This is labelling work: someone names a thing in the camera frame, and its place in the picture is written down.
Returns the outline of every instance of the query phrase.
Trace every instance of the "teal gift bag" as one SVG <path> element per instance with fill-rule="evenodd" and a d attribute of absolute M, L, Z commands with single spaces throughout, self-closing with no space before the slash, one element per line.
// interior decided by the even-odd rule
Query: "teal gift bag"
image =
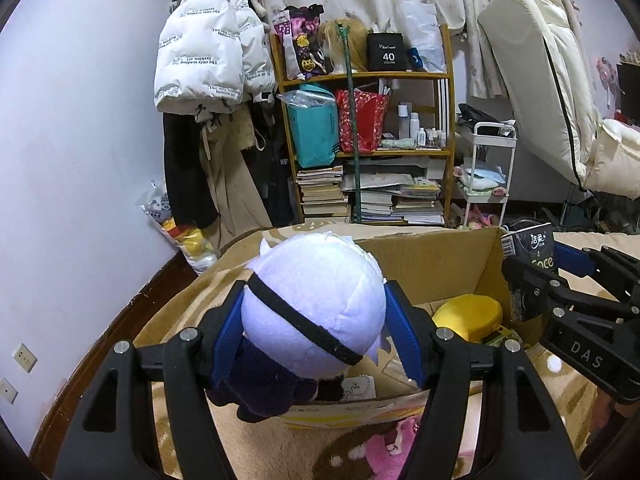
<path fill-rule="evenodd" d="M 338 152 L 338 107 L 331 92 L 315 85 L 278 96 L 287 103 L 289 126 L 302 168 L 331 165 Z"/>

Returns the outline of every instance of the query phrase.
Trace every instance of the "white utility cart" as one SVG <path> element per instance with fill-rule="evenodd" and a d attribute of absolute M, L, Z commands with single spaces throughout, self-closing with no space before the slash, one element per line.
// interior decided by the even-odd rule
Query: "white utility cart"
<path fill-rule="evenodd" d="M 458 134 L 466 139 L 468 142 L 473 144 L 473 156 L 472 156 L 472 167 L 471 167 L 471 186 L 473 189 L 473 180 L 476 171 L 476 161 L 478 160 L 478 146 L 493 146 L 494 148 L 508 148 L 511 150 L 511 161 L 509 164 L 509 174 L 507 175 L 507 184 L 506 190 L 507 193 L 503 197 L 497 197 L 493 195 L 472 195 L 466 192 L 464 185 L 462 182 L 458 181 L 458 190 L 462 198 L 466 201 L 466 210 L 465 210 L 465 221 L 463 225 L 467 225 L 469 221 L 469 211 L 471 210 L 472 204 L 502 204 L 502 212 L 500 213 L 500 225 L 504 220 L 504 213 L 507 209 L 507 202 L 509 201 L 509 192 L 511 189 L 511 177 L 513 176 L 513 161 L 516 154 L 516 144 L 518 142 L 517 134 L 514 133 L 513 137 L 505 137 L 505 136 L 489 136 L 489 135 L 479 135 L 478 131 L 480 128 L 493 128 L 498 131 L 503 129 L 505 124 L 503 123 L 477 123 L 474 127 L 474 130 L 471 131 L 469 128 L 460 128 L 458 130 Z"/>

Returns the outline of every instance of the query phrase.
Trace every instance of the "white puffer jacket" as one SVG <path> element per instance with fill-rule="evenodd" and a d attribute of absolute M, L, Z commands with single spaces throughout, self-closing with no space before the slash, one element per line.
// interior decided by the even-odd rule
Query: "white puffer jacket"
<path fill-rule="evenodd" d="M 158 46 L 159 112 L 232 113 L 275 86 L 262 22 L 247 0 L 182 0 Z"/>

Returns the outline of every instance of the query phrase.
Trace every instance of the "blue gripper pad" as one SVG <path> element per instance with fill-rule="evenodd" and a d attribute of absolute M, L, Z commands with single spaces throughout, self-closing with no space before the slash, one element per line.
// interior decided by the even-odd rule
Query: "blue gripper pad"
<path fill-rule="evenodd" d="M 242 327 L 242 298 L 244 298 L 244 288 L 240 291 L 229 313 L 226 315 L 220 334 L 213 345 L 211 379 L 216 386 L 220 386 L 220 383 L 229 377 L 231 367 L 236 358 L 236 352 L 238 352 L 242 341 L 242 334 L 244 333 L 244 328 Z"/>
<path fill-rule="evenodd" d="M 587 253 L 580 249 L 556 242 L 554 246 L 554 260 L 559 269 L 566 270 L 578 278 L 593 276 L 596 265 Z"/>
<path fill-rule="evenodd" d="M 404 373 L 422 388 L 427 382 L 427 375 L 422 368 L 420 340 L 389 283 L 385 283 L 385 295 L 386 327 L 398 350 Z"/>

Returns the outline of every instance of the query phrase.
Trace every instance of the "electrical outlet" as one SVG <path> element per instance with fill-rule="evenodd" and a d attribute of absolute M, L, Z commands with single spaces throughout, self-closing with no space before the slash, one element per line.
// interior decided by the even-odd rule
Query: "electrical outlet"
<path fill-rule="evenodd" d="M 13 404 L 17 396 L 18 390 L 11 386 L 4 377 L 0 379 L 0 397 L 4 397 L 9 404 Z"/>
<path fill-rule="evenodd" d="M 15 362 L 17 362 L 27 373 L 31 372 L 35 364 L 38 362 L 36 356 L 30 352 L 24 343 L 21 343 L 20 348 L 14 352 L 14 359 Z"/>

